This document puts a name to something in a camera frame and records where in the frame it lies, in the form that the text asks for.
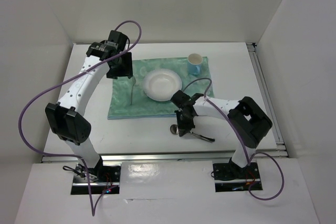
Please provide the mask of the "silver fork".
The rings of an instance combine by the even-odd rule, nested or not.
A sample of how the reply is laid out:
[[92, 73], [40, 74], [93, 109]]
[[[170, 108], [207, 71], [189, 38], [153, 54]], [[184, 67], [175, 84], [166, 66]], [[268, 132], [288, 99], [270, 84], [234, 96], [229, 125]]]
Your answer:
[[136, 84], [136, 78], [135, 78], [135, 76], [132, 76], [131, 80], [132, 80], [132, 86], [131, 86], [131, 94], [130, 94], [130, 104], [132, 105], [132, 102], [133, 102], [133, 90], [134, 90], [134, 86]]

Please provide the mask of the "silver spoon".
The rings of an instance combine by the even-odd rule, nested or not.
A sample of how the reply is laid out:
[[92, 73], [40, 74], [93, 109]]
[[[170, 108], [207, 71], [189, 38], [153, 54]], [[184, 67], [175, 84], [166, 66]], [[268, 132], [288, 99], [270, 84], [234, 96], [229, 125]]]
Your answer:
[[172, 124], [170, 126], [170, 132], [174, 135], [179, 135], [179, 128], [177, 124]]

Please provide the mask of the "white ribbed plate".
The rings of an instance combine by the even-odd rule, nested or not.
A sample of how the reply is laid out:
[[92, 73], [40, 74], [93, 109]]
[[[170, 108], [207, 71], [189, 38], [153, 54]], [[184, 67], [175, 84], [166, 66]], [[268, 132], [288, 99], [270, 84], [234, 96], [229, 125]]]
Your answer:
[[170, 69], [156, 69], [145, 76], [142, 87], [150, 99], [165, 102], [182, 88], [182, 80]]

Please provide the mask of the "light blue mug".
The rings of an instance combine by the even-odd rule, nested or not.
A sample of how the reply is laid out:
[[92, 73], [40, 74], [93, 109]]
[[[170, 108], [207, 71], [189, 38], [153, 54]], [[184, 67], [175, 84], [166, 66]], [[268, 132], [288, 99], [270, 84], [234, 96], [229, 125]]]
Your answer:
[[201, 55], [190, 54], [187, 58], [188, 73], [194, 76], [198, 76], [201, 73], [202, 63], [203, 63], [203, 57]]

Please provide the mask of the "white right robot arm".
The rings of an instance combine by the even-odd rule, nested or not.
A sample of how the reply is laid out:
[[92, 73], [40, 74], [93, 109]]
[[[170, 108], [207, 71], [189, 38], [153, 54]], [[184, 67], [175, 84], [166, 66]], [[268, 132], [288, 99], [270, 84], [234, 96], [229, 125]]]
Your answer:
[[229, 172], [235, 178], [247, 172], [259, 143], [272, 128], [271, 119], [251, 97], [222, 100], [201, 93], [189, 96], [179, 90], [171, 102], [178, 108], [175, 128], [180, 137], [192, 132], [196, 116], [223, 119], [231, 126], [240, 142], [229, 161]]

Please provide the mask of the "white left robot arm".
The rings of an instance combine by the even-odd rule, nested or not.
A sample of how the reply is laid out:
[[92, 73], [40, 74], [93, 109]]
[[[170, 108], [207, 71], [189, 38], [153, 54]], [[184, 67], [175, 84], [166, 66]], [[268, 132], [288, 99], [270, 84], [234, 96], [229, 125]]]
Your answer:
[[45, 108], [51, 131], [79, 157], [80, 165], [86, 168], [85, 176], [93, 182], [99, 181], [106, 169], [89, 139], [91, 124], [84, 118], [84, 114], [103, 77], [117, 79], [133, 76], [130, 52], [109, 62], [105, 61], [124, 51], [128, 40], [127, 35], [112, 30], [107, 40], [92, 43], [79, 72], [81, 77], [71, 84], [57, 103], [49, 103]]

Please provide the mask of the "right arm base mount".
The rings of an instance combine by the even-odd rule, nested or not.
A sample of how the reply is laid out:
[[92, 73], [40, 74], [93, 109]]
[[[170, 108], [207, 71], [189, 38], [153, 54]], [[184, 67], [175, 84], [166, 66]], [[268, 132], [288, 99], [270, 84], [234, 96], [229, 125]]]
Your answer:
[[214, 179], [215, 191], [238, 192], [251, 190], [262, 190], [259, 167], [256, 162], [252, 162], [243, 171], [233, 171], [230, 163], [213, 163], [211, 177]]

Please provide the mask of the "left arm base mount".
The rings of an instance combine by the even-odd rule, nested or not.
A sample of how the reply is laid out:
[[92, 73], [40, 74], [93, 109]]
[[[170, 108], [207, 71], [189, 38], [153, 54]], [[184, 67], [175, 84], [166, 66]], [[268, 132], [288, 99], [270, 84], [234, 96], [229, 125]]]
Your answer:
[[[75, 168], [63, 166], [62, 169], [67, 172], [73, 172], [73, 180], [71, 186], [71, 195], [88, 195], [88, 180], [85, 170], [77, 164]], [[116, 195], [120, 192], [120, 175], [121, 165], [106, 166], [106, 171], [102, 175], [89, 175], [91, 193], [99, 195], [102, 192], [108, 195]]]

